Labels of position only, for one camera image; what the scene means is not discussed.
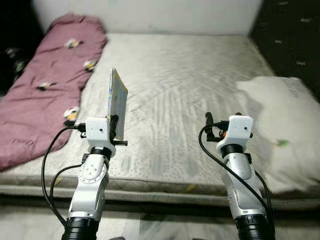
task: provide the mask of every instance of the black connector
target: black connector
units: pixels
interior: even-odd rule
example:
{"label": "black connector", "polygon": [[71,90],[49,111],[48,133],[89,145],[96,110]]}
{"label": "black connector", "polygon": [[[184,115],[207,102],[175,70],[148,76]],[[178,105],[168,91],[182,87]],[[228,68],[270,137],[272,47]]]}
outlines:
{"label": "black connector", "polygon": [[117,128],[118,120],[119,120],[118,115],[112,115],[110,118],[110,125],[109,125],[110,142],[112,142],[114,140],[114,138],[117,136],[116,128]]}
{"label": "black connector", "polygon": [[212,130],[212,125],[214,124],[214,118],[212,117],[211,112],[208,111],[205,114],[205,119],[206,119],[205,124],[207,126],[211,126],[211,127],[208,127],[208,128],[206,128],[204,130],[205,133],[206,133],[206,141],[207,142],[214,142],[215,135],[214,135],[213,130]]}
{"label": "black connector", "polygon": [[225,132],[228,131],[229,121],[219,121],[214,123],[214,126]]}
{"label": "black connector", "polygon": [[81,133],[86,132],[86,124],[84,122],[79,123],[78,125],[74,125],[73,129],[77,129]]}
{"label": "black connector", "polygon": [[111,142],[115,146],[128,146],[128,141],[117,141],[117,140],[112,140]]}

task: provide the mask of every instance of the tiled floor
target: tiled floor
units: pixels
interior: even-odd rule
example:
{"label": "tiled floor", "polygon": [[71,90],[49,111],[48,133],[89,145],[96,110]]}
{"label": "tiled floor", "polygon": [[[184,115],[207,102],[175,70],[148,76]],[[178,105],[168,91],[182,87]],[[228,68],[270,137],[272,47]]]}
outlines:
{"label": "tiled floor", "polygon": [[[0,207],[0,233],[3,240],[60,240],[62,225],[48,208]],[[237,240],[232,219],[224,217],[153,215],[104,212],[98,240],[125,237],[126,240]],[[319,240],[317,221],[281,220],[276,225],[277,240]]]}

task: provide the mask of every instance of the pillow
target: pillow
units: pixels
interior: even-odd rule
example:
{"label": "pillow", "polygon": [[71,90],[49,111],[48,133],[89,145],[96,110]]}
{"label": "pillow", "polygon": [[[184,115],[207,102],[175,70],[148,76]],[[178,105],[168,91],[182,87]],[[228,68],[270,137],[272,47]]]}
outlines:
{"label": "pillow", "polygon": [[[274,193],[320,186],[320,104],[297,78],[256,77],[237,83],[246,114],[256,119],[264,175]],[[251,106],[258,102],[260,109]]]}

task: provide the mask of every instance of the maroon blanket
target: maroon blanket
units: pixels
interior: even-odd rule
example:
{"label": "maroon blanket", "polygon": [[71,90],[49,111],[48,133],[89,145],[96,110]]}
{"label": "maroon blanket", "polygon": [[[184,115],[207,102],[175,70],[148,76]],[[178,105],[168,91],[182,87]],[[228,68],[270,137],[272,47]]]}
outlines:
{"label": "maroon blanket", "polygon": [[[84,63],[97,62],[105,44],[104,28],[95,17],[66,14],[51,24],[23,75],[0,102],[0,171],[45,153],[65,127],[66,110],[80,105],[92,74]],[[62,134],[53,150],[69,136]]]}

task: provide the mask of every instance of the bed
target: bed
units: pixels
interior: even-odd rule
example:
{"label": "bed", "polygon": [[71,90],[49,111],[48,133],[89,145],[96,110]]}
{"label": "bed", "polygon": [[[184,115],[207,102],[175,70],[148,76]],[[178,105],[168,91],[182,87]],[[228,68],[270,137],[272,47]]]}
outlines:
{"label": "bed", "polygon": [[[238,87],[257,76],[273,76],[259,51],[241,35],[109,33],[107,39],[82,92],[77,119],[83,122],[106,115],[109,74],[116,68],[129,92],[124,132],[128,146],[117,147],[110,161],[106,199],[227,206],[222,169],[202,152],[198,134],[206,112],[218,121],[236,112],[248,114],[250,105],[260,107],[249,98],[241,101],[244,95],[239,95]],[[256,137],[247,152],[255,169],[265,176],[271,163],[259,148],[264,138],[253,134]],[[80,133],[73,131],[68,143],[48,156],[47,184],[60,169],[79,164],[87,146]],[[206,146],[217,154],[215,145]],[[0,193],[42,196],[41,164],[39,157],[1,172]],[[77,170],[67,171],[58,178],[54,195],[71,198],[77,182]],[[273,194],[278,209],[320,205],[319,186]]]}

